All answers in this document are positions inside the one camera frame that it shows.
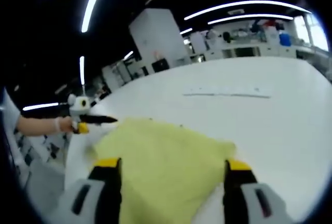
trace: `white table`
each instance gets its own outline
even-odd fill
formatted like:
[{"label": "white table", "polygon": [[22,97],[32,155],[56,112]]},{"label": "white table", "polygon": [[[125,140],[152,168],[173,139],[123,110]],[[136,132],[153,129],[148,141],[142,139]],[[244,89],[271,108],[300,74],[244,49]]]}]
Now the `white table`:
[{"label": "white table", "polygon": [[[182,95],[206,85],[264,87],[272,97]],[[295,221],[311,212],[331,176],[332,86],[302,60],[233,58],[177,67],[125,85],[92,112],[119,120],[149,117],[232,140],[237,157],[284,199]],[[98,135],[73,136],[65,188],[87,177],[90,162],[83,150]],[[221,197],[219,188],[194,222],[223,223]]]}]

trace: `yellow cloth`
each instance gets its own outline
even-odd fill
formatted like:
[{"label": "yellow cloth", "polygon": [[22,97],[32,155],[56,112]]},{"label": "yellow cloth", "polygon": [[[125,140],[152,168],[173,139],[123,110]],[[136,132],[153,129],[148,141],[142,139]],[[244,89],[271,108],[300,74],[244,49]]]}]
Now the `yellow cloth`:
[{"label": "yellow cloth", "polygon": [[233,143],[149,119],[126,119],[94,148],[98,159],[122,158],[121,224],[190,223],[235,152]]}]

